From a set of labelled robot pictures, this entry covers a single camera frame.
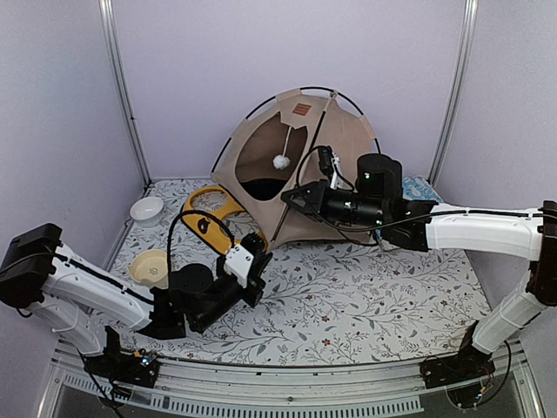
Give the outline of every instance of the bowl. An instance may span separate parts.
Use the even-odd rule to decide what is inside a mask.
[[[148,250],[140,253],[128,267],[130,276],[136,283],[159,289],[168,289],[168,267],[166,252]]]
[[[131,218],[140,226],[156,226],[163,218],[164,202],[161,198],[149,197],[138,200],[130,209]]]

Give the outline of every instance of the beige bowl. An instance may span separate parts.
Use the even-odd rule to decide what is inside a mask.
[[[140,253],[128,267],[131,278],[140,285],[168,289],[166,252],[149,250]]]

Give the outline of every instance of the cat tent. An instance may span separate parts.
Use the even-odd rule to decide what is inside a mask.
[[[308,90],[328,91],[329,97],[304,94]],[[337,97],[351,104],[358,116],[342,109]],[[354,180],[356,159],[372,151],[375,138],[363,112],[346,96],[323,87],[285,91],[242,120],[218,156],[211,177],[251,214],[269,250],[294,240],[343,239],[335,229],[287,210],[280,194],[295,187],[300,161],[315,145],[331,146],[340,157],[343,175]],[[316,152],[305,159],[301,185],[324,177],[318,161]],[[351,238],[369,241],[362,234]]]

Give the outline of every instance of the metal grille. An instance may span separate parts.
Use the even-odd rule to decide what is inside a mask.
[[[108,393],[110,385],[98,379],[100,386]],[[66,372],[64,384],[89,394],[102,396],[89,376]],[[403,416],[423,412],[418,396],[410,396],[394,401],[360,403],[350,406],[326,407],[268,407],[268,406],[238,406],[204,401],[190,401],[171,394],[142,393],[134,401],[133,397],[128,404],[141,408],[156,409],[187,415],[195,418],[365,418],[365,417],[390,417]],[[117,401],[126,403],[123,398],[116,397]]]

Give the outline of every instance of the wall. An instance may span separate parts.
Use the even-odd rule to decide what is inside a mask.
[[[98,3],[3,2],[0,34],[0,254],[49,221],[102,264],[142,185]],[[0,315],[0,416],[30,418],[56,338],[14,309]]]
[[[557,3],[480,2],[473,50],[438,190],[466,206],[538,207],[557,199]],[[527,264],[471,254],[492,305]],[[557,312],[521,334],[547,416],[557,416]]]
[[[240,120],[274,94],[335,88],[406,174],[428,173],[464,2],[119,0],[117,33],[154,178],[207,177]]]

